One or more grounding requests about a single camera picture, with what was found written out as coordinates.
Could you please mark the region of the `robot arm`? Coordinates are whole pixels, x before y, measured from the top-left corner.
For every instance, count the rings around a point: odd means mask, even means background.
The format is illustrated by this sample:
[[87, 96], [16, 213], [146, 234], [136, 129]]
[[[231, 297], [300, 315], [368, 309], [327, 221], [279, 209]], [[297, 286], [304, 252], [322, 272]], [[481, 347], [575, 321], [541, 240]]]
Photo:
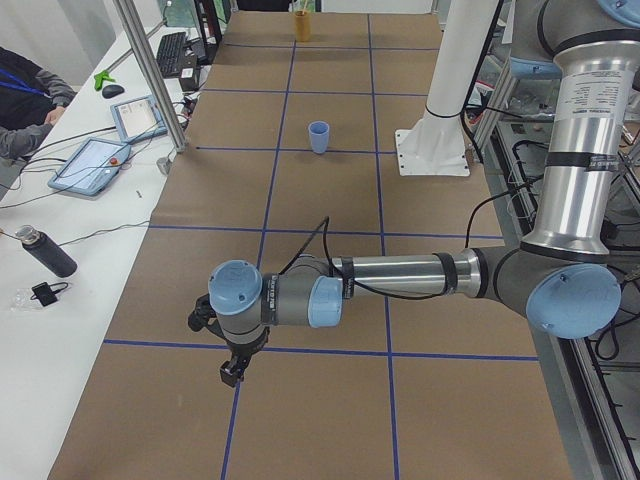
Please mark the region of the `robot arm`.
[[428, 300], [461, 293], [499, 302], [563, 339], [587, 337], [615, 316], [621, 289], [600, 238], [618, 144], [639, 69], [635, 1], [521, 1], [514, 64], [552, 62], [561, 83], [534, 227], [515, 248], [457, 255], [316, 258], [298, 252], [277, 273], [230, 260], [211, 274], [189, 315], [228, 345], [228, 385], [242, 381], [274, 326], [336, 326], [361, 293]]

